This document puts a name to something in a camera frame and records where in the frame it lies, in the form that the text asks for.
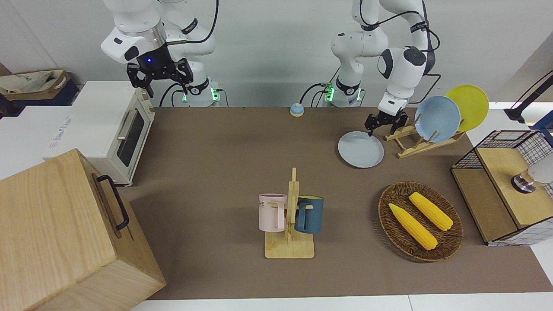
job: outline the oven door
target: oven door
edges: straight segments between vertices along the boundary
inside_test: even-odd
[[[121,171],[129,179],[129,182],[142,151],[150,124],[151,121],[147,117],[144,107],[137,100],[134,109],[127,112],[123,126],[117,135],[119,144],[114,155],[118,162],[122,163]]]

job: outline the black metal handle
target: black metal handle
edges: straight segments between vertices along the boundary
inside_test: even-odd
[[[113,179],[111,179],[111,177],[108,175],[102,175],[96,178],[96,180],[98,180],[99,183],[107,180],[109,182],[109,185],[111,186],[111,189],[113,190],[113,193],[115,194],[115,198],[117,199],[117,203],[119,204],[119,208],[121,209],[121,214],[123,214],[123,222],[115,226],[115,229],[121,231],[121,229],[125,228],[129,224],[129,214],[127,214],[127,210],[125,209],[125,205],[123,205],[123,201],[121,201],[121,197],[119,196],[119,192],[115,187],[115,183],[113,182]]]

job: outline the wooden mug holder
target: wooden mug holder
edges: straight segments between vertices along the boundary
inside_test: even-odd
[[[389,134],[389,135],[384,136],[385,141],[390,141],[390,140],[393,139],[398,144],[399,148],[401,148],[401,151],[398,152],[398,154],[397,154],[398,158],[400,158],[400,159],[401,158],[406,158],[406,157],[413,156],[415,154],[419,154],[419,153],[422,153],[422,152],[425,152],[425,151],[428,151],[428,150],[440,148],[440,147],[449,145],[451,143],[455,143],[456,141],[461,139],[461,137],[463,137],[466,133],[466,132],[457,132],[451,138],[449,138],[449,139],[447,139],[443,142],[432,143],[430,141],[438,134],[438,130],[435,130],[434,133],[432,133],[432,135],[430,136],[430,138],[428,140],[425,140],[424,137],[419,136],[420,138],[417,141],[417,143],[415,143],[412,147],[406,148],[401,143],[401,141],[399,139],[402,138],[402,137],[407,137],[407,136],[411,136],[411,135],[414,135],[414,134],[419,135],[416,128],[415,128],[415,124],[417,123],[417,121],[420,119],[421,116],[422,116],[422,113],[420,113],[417,116],[415,122],[413,122],[412,125],[408,125],[406,127],[403,127],[402,129],[399,129],[399,130],[395,131],[395,133],[393,133],[393,134]]]
[[[296,168],[292,168],[292,180],[288,182],[286,227],[281,232],[265,232],[265,257],[268,259],[315,257],[313,234],[294,230],[299,193],[300,182],[296,180]]]

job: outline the oven handle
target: oven handle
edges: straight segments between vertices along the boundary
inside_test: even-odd
[[[138,110],[131,110],[127,113],[127,117],[125,118],[125,122],[123,123],[123,126],[121,127],[121,130],[119,131],[119,134],[117,134],[117,140],[118,141],[126,141],[129,137],[129,133],[131,132],[131,128],[133,127],[134,120],[137,118]]]
[[[100,183],[104,180],[107,180],[109,182],[109,185],[111,186],[111,189],[113,190],[113,193],[115,194],[115,198],[117,199],[117,204],[119,204],[119,208],[121,209],[121,214],[123,214],[123,222],[119,225],[115,226],[115,229],[118,231],[121,231],[121,229],[125,228],[129,225],[129,214],[127,213],[127,210],[125,209],[125,205],[123,204],[123,201],[121,200],[121,197],[119,196],[119,192],[117,191],[117,188],[115,188],[115,183],[113,182],[113,179],[111,179],[108,175],[102,175],[96,180]]]

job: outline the mug handle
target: mug handle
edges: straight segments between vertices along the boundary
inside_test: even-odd
[[[300,209],[298,210],[296,224],[298,224],[298,227],[301,231],[305,231],[305,208],[308,205],[308,203],[300,203]]]
[[[284,226],[286,224],[286,221],[281,222],[280,220],[284,218],[284,203],[282,202],[276,202],[278,205],[278,212],[276,214],[276,229],[277,230],[284,230]]]

